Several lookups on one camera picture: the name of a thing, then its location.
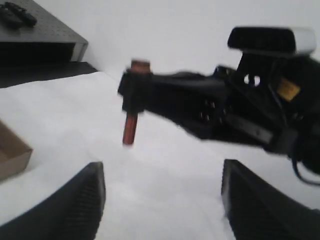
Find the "white table surface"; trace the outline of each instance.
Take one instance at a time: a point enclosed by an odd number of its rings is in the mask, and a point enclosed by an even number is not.
[[[234,239],[220,197],[224,158],[317,207],[320,191],[299,183],[283,157],[200,141],[150,113],[139,117],[134,146],[123,147],[118,84],[96,72],[0,89],[0,118],[34,148],[26,171],[0,183],[0,224],[94,161],[104,164],[107,190],[97,240]]]

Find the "yellow label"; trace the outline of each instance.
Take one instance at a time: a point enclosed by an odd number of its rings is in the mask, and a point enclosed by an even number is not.
[[[291,102],[292,99],[300,92],[300,87],[293,82],[288,81],[285,78],[281,79],[280,85],[277,89],[277,93],[288,102]]]

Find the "cable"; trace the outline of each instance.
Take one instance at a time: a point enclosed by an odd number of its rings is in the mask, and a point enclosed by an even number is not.
[[[295,157],[292,158],[292,168],[293,168],[293,171],[294,171],[296,177],[300,181],[302,181],[303,183],[308,184],[308,185],[320,187],[320,182],[311,181],[311,180],[305,179],[303,176],[301,176],[299,169],[298,169],[298,160]]]
[[[280,114],[282,117],[282,120],[284,122],[285,126],[288,126],[288,122],[287,122],[287,116],[284,110],[284,107],[282,106],[282,103],[280,102],[279,98],[277,97],[275,91],[272,89],[272,87],[270,86],[270,84],[268,84],[268,89],[272,95],[273,100],[275,101],[276,105],[278,106],[279,110],[280,110]]]

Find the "black robotic arm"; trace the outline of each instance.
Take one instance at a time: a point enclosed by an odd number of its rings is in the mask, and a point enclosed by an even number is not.
[[[148,63],[133,61],[118,89],[128,114],[124,143],[133,143],[138,114],[149,111],[199,139],[289,156],[297,176],[317,184],[297,168],[302,162],[320,174],[320,64],[310,57],[313,32],[236,27],[228,46],[242,51],[238,68],[218,66],[212,75],[153,74]]]

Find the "cylindrical object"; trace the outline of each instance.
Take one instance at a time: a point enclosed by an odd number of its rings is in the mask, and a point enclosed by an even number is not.
[[[141,60],[132,60],[131,61],[131,69],[129,70],[134,73],[146,74],[150,73],[150,63],[147,61]],[[124,145],[132,145],[135,141],[136,136],[136,128],[138,122],[138,114],[126,114],[126,120],[123,131],[123,139],[122,142]]]

